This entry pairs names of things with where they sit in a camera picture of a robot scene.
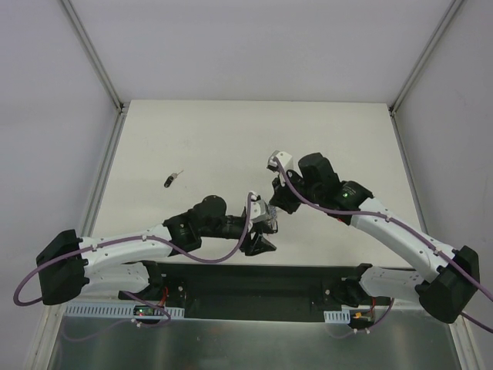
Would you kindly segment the key organiser with red handle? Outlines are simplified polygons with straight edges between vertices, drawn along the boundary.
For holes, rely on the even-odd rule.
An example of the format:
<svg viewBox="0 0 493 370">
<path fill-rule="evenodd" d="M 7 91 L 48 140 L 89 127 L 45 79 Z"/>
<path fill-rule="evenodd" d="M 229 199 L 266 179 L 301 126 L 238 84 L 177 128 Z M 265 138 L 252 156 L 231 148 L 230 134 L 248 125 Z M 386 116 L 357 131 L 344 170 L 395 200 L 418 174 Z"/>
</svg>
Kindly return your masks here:
<svg viewBox="0 0 493 370">
<path fill-rule="evenodd" d="M 277 208 L 275 206 L 269 205 L 267 210 L 268 210 L 270 218 L 274 219 L 277 217 Z"/>
</svg>

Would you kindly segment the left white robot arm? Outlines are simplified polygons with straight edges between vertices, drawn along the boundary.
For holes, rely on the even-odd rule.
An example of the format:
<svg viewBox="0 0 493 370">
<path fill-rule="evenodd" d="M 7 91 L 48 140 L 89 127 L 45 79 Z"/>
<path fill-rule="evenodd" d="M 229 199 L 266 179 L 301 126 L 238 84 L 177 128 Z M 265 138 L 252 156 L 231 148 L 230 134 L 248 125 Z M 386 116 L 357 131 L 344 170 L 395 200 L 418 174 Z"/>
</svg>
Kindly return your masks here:
<svg viewBox="0 0 493 370">
<path fill-rule="evenodd" d="M 226 212 L 226 201 L 205 197 L 188 211 L 134 234 L 78 237 L 59 233 L 37 256 L 41 301 L 66 303 L 81 294 L 141 294 L 158 298 L 163 282 L 157 261 L 199 249 L 204 238 L 235 240 L 235 251 L 247 257 L 275 251 L 265 236 L 278 231 L 274 207 L 253 195 L 239 216 Z"/>
</svg>

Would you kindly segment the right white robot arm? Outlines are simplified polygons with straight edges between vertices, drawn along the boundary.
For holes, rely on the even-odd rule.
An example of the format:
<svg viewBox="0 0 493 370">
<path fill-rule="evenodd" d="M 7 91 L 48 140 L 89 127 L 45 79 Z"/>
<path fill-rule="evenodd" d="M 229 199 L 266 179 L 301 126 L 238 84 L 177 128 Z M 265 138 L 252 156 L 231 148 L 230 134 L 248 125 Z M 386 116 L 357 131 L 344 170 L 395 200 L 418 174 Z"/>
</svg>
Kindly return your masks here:
<svg viewBox="0 0 493 370">
<path fill-rule="evenodd" d="M 356 308 L 371 298 L 396 298 L 418 303 L 431 317 L 452 324 L 480 287 L 478 254 L 460 249 L 407 225 L 367 188 L 341 180 L 321 153 L 302 157 L 298 166 L 284 151 L 275 151 L 267 169 L 272 182 L 270 204 L 292 214 L 305 204 L 353 227 L 388 247 L 411 269 L 360 264 L 353 276 L 335 284 L 335 301 Z"/>
</svg>

